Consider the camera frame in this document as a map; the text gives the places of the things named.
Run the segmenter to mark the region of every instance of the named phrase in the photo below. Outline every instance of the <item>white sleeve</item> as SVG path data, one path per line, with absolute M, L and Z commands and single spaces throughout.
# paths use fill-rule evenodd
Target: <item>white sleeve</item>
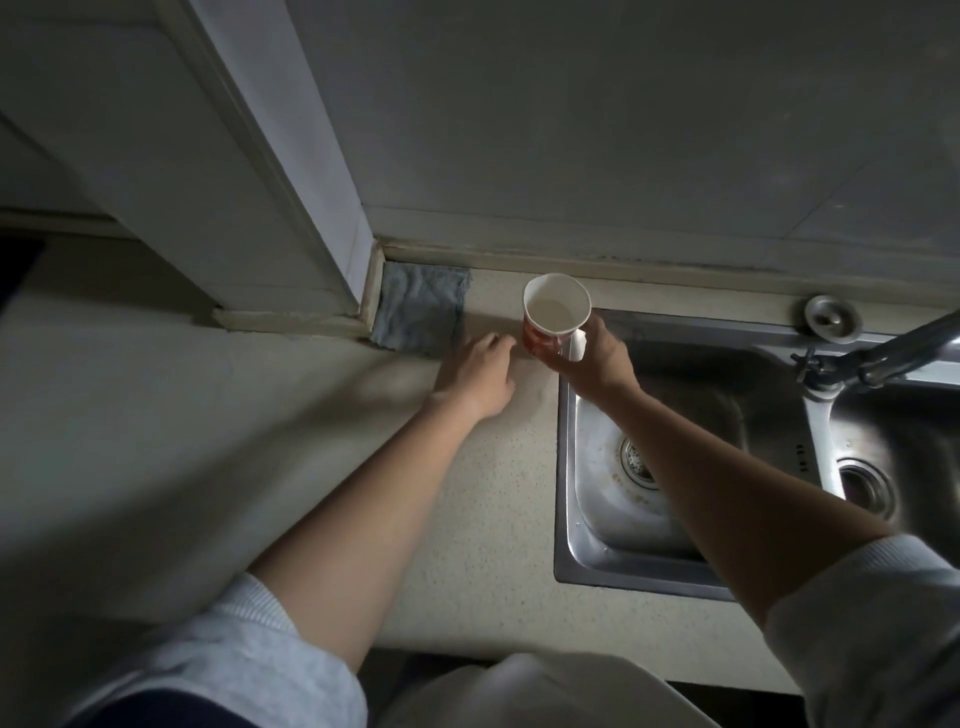
M 770 610 L 819 728 L 960 725 L 960 571 L 914 536 L 867 544 Z
M 304 642 L 244 573 L 205 612 L 160 627 L 73 705 L 67 722 L 146 690 L 190 692 L 263 728 L 365 728 L 367 701 L 338 657 Z

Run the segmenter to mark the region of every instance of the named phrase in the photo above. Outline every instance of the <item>sink basin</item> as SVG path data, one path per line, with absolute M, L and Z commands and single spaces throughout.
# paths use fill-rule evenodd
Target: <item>sink basin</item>
M 833 403 L 830 435 L 847 500 L 960 566 L 960 388 L 888 384 Z
M 792 328 L 602 311 L 644 389 L 736 447 L 921 536 L 960 566 L 960 347 L 881 389 L 834 399 L 791 354 L 842 354 Z M 623 433 L 561 380 L 554 573 L 559 581 L 732 599 Z
M 789 328 L 603 311 L 641 386 L 777 468 L 819 483 Z M 619 428 L 561 383 L 560 581 L 732 599 Z

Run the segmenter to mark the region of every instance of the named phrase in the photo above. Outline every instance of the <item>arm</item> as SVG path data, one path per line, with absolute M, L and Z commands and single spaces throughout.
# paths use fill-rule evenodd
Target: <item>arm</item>
M 586 333 L 583 360 L 550 352 L 539 358 L 626 433 L 694 543 L 758 623 L 812 576 L 893 533 L 876 516 L 760 462 L 645 394 L 626 346 L 596 314 Z
M 382 448 L 270 546 L 250 572 L 300 635 L 355 672 L 393 602 L 450 463 L 514 392 L 512 336 L 468 341 L 434 394 Z

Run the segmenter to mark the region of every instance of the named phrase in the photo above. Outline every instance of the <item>person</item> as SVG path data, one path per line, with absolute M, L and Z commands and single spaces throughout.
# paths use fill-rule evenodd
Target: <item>person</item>
M 815 726 L 960 725 L 960 576 L 919 539 L 756 460 L 647 395 L 594 314 L 583 359 L 538 352 L 626 433 L 691 538 L 764 630 Z M 442 365 L 420 411 L 205 612 L 160 628 L 88 690 L 71 728 L 363 726 L 355 674 L 444 474 L 510 400 L 516 341 Z M 642 668 L 514 655 L 400 699 L 406 726 L 714 725 Z

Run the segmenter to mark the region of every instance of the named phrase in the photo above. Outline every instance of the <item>beige countertop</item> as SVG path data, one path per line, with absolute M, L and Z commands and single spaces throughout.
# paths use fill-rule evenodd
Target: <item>beige countertop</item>
M 532 276 L 474 272 L 469 332 L 516 328 Z M 585 280 L 594 305 L 784 324 L 795 299 Z M 858 305 L 867 330 L 899 332 L 938 311 Z M 558 583 L 553 576 L 557 378 L 515 362 L 517 394 L 469 438 L 380 642 L 499 656 L 518 649 L 622 655 L 668 680 L 754 690 L 796 687 L 737 604 Z
M 529 278 L 475 271 L 468 330 L 516 331 Z M 585 284 L 597 306 L 656 313 L 785 323 L 794 304 Z M 63 644 L 62 623 L 38 636 L 47 616 L 87 615 L 74 628 L 107 644 L 118 624 L 203 606 L 409 417 L 436 372 L 353 341 L 198 326 L 208 303 L 189 293 L 146 249 L 55 241 L 0 320 L 0 576 L 8 636 L 24 636 L 5 650 L 10 676 L 39 664 L 38 644 Z M 874 331 L 938 313 L 859 307 Z M 666 679 L 793 691 L 736 604 L 555 581 L 557 378 L 524 356 L 515 377 L 514 401 L 457 457 L 379 643 L 590 650 Z

